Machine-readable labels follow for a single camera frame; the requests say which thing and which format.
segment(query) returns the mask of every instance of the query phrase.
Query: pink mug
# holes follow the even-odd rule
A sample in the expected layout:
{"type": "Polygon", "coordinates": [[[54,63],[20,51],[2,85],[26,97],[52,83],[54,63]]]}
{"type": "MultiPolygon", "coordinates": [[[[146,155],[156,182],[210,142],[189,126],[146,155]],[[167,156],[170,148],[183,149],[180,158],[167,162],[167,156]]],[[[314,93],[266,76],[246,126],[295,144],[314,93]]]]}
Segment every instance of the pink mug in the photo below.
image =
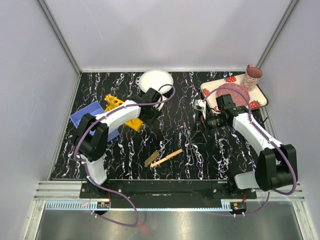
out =
{"type": "Polygon", "coordinates": [[[247,91],[252,91],[255,89],[260,78],[262,77],[262,71],[254,67],[252,64],[246,66],[245,74],[241,80],[240,85],[247,91]]]}

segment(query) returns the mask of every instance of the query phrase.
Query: blue container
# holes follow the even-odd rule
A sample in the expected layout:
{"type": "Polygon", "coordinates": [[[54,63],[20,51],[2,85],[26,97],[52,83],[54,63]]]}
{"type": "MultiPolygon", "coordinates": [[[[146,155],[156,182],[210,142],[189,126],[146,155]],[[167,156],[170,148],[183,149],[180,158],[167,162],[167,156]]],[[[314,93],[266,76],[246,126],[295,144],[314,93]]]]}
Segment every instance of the blue container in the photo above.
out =
{"type": "MultiPolygon", "coordinates": [[[[79,123],[81,121],[81,118],[85,114],[91,114],[92,116],[98,115],[98,114],[103,114],[105,111],[104,109],[100,106],[98,101],[95,101],[88,106],[85,106],[81,110],[75,112],[74,114],[70,115],[70,119],[77,128],[79,126],[79,123]]],[[[109,133],[108,135],[108,142],[111,141],[112,139],[118,137],[120,135],[118,129],[113,130],[112,132],[109,133]]]]}

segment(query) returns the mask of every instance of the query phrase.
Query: orange connector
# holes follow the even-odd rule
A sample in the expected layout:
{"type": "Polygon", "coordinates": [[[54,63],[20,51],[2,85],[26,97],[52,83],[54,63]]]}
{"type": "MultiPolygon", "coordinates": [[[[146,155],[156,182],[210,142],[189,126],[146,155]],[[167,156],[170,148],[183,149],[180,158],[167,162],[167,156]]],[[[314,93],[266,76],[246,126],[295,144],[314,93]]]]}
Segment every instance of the orange connector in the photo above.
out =
{"type": "MultiPolygon", "coordinates": [[[[111,109],[114,109],[124,103],[120,99],[118,99],[110,94],[105,96],[104,100],[108,103],[106,105],[106,109],[104,110],[105,112],[110,111],[111,109]]],[[[139,118],[135,118],[135,119],[132,119],[130,121],[125,122],[124,124],[127,125],[129,128],[132,128],[133,130],[138,132],[143,123],[144,122],[141,121],[139,118]]]]}

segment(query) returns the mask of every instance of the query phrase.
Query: reflective metal surface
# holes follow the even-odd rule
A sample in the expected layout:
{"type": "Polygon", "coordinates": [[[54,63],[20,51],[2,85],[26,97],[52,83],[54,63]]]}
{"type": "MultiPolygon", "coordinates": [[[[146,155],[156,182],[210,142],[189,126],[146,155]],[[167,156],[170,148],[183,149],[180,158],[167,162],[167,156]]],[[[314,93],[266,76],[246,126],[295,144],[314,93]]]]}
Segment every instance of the reflective metal surface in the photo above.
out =
{"type": "MultiPolygon", "coordinates": [[[[248,203],[248,211],[258,208],[248,203]]],[[[301,240],[302,235],[289,202],[269,202],[257,215],[216,216],[210,212],[141,211],[137,228],[119,226],[89,212],[45,210],[37,240],[301,240]]],[[[117,221],[132,223],[132,211],[105,214],[117,221]]]]}

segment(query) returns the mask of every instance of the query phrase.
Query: mug handle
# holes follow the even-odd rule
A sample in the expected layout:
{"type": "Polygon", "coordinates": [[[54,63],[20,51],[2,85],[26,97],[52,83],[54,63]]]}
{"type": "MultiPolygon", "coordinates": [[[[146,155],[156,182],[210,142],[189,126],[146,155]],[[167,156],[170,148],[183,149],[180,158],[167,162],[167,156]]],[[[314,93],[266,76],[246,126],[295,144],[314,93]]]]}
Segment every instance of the mug handle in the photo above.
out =
{"type": "Polygon", "coordinates": [[[248,66],[246,66],[245,71],[248,71],[248,68],[253,68],[254,66],[252,64],[248,64],[248,66]]]}

